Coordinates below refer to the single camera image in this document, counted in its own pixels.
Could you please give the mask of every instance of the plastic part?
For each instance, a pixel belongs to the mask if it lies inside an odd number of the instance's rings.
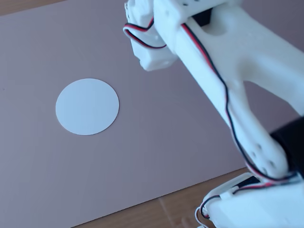
[[[240,0],[154,0],[155,27],[172,53],[175,54],[176,33],[189,17],[228,3],[240,4]]]
[[[212,13],[212,8],[205,10],[201,13],[195,14],[193,16],[193,19],[198,23],[199,26],[203,27],[205,25],[210,24],[211,13]]]
[[[233,188],[231,188],[231,189],[225,191],[224,193],[220,194],[220,198],[221,198],[222,200],[231,198],[231,197],[233,197],[233,193],[234,193],[236,190],[238,190],[238,189],[239,189],[239,187],[238,187],[238,186],[235,186],[235,187],[233,187]]]
[[[92,135],[104,131],[116,119],[119,100],[107,83],[82,79],[68,85],[59,95],[56,115],[68,131]]]
[[[250,178],[248,178],[248,179],[240,182],[236,186],[238,186],[239,188],[242,188],[242,187],[244,187],[246,185],[259,184],[259,183],[261,183],[261,181],[258,178],[256,178],[255,176],[252,176],[252,177],[250,177]]]
[[[205,207],[217,228],[302,228],[304,182],[246,190]]]
[[[153,0],[129,0],[124,8],[129,23],[147,27],[153,18]],[[154,26],[147,32],[138,32],[134,29],[131,32],[151,46],[161,47],[165,44]],[[141,66],[146,71],[167,68],[178,58],[167,47],[157,50],[149,49],[133,40],[131,44],[134,55],[139,58]]]
[[[304,103],[298,99],[304,97],[304,54],[253,20],[237,3],[215,6],[207,26],[201,28],[193,18],[187,20],[187,25],[204,44],[228,85],[229,107],[238,140],[259,170],[270,177],[282,178],[288,174],[284,150],[251,112],[243,81],[260,85],[304,114]],[[155,0],[156,29],[229,124],[223,83],[189,35],[177,26],[183,22],[180,8],[176,1]]]
[[[283,147],[289,160],[289,167],[304,178],[304,117],[274,131],[271,136]]]
[[[229,189],[234,188],[235,186],[237,186],[239,183],[248,180],[249,178],[251,178],[253,175],[250,172],[244,173],[230,181],[227,181],[226,183],[218,186],[217,188],[213,189],[212,191],[210,191],[208,193],[207,196],[205,196],[204,201],[206,201],[208,198],[210,198],[211,196],[215,196],[215,195],[220,195],[226,191],[228,191]]]

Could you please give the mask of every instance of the wooden surface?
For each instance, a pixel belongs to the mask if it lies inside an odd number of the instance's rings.
[[[0,16],[64,0],[0,0]]]
[[[196,228],[194,211],[205,195],[247,169],[211,179],[75,228]],[[210,221],[201,220],[215,228]]]

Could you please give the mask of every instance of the screw hole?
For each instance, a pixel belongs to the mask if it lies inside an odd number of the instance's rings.
[[[265,175],[268,175],[267,170],[265,168],[262,168],[262,171]]]
[[[270,164],[273,168],[276,169],[276,165],[275,165],[275,163],[274,163],[273,161],[269,161],[269,164]]]

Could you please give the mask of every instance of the black wire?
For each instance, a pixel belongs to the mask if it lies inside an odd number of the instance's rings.
[[[243,147],[241,146],[238,138],[237,138],[237,134],[236,134],[236,130],[235,130],[235,127],[234,127],[234,124],[233,124],[233,120],[232,120],[232,117],[231,117],[231,114],[230,114],[230,111],[229,111],[229,89],[228,89],[228,86],[226,84],[226,82],[224,81],[224,79],[222,78],[222,76],[220,75],[220,73],[218,72],[217,68],[215,67],[208,51],[206,50],[206,48],[204,47],[204,45],[202,44],[202,42],[198,39],[198,37],[194,34],[194,32],[189,28],[189,26],[185,23],[184,26],[187,28],[187,30],[189,31],[189,33],[193,36],[193,38],[195,39],[195,41],[197,42],[197,44],[201,47],[201,49],[205,52],[215,74],[217,75],[217,77],[219,78],[219,80],[222,82],[222,84],[224,85],[224,88],[225,88],[225,96],[226,96],[226,105],[225,105],[225,110],[226,110],[226,113],[227,113],[227,116],[228,116],[228,120],[229,120],[229,123],[230,123],[230,126],[231,126],[231,131],[232,131],[232,135],[234,137],[234,140],[237,144],[237,147],[238,149],[240,150],[241,154],[243,155],[246,163],[255,171],[257,172],[259,175],[261,175],[262,177],[264,178],[267,178],[269,180],[272,180],[272,181],[286,181],[286,180],[289,180],[290,178],[296,176],[297,174],[294,173],[290,176],[287,176],[287,177],[284,177],[284,178],[280,178],[280,179],[276,179],[276,178],[272,178],[272,177],[269,177],[268,175],[266,174],[263,174],[260,170],[258,170],[252,163],[251,161],[249,160],[249,158],[247,157],[245,151],[243,150]]]
[[[245,191],[245,190],[261,190],[261,189],[269,189],[269,188],[273,188],[273,187],[278,187],[278,186],[285,186],[285,185],[292,185],[292,184],[298,184],[300,182],[294,182],[294,183],[281,183],[281,184],[273,184],[273,185],[269,185],[269,186],[255,186],[255,187],[245,187],[245,188],[240,188],[236,191],[233,192],[233,194],[237,194],[240,191]]]
[[[219,196],[219,195],[212,196],[212,197],[208,198],[208,199],[200,206],[199,211],[200,211],[201,215],[204,217],[204,219],[209,219],[209,218],[210,218],[209,216],[207,217],[207,216],[204,215],[204,213],[203,213],[203,208],[204,208],[204,206],[205,206],[210,200],[216,199],[216,198],[220,198],[220,196]]]
[[[141,45],[147,47],[147,48],[151,48],[151,49],[161,49],[161,48],[164,48],[166,47],[167,45],[164,45],[164,46],[161,46],[161,47],[154,47],[154,46],[151,46],[145,42],[143,42],[141,39],[139,39],[137,36],[135,36],[132,32],[130,32],[128,29],[126,29],[126,32],[128,33],[128,35],[130,37],[132,37],[135,41],[137,41],[138,43],[140,43]]]
[[[154,19],[151,20],[150,24],[148,27],[142,27],[142,26],[139,26],[139,25],[135,25],[135,24],[132,24],[132,23],[126,23],[125,26],[132,26],[132,27],[135,27],[135,29],[142,29],[142,30],[146,30],[148,31],[153,25],[154,25]]]

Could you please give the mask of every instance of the white circle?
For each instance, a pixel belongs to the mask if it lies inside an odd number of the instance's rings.
[[[81,79],[69,84],[56,102],[56,116],[68,131],[79,135],[97,134],[116,119],[119,100],[107,83]]]

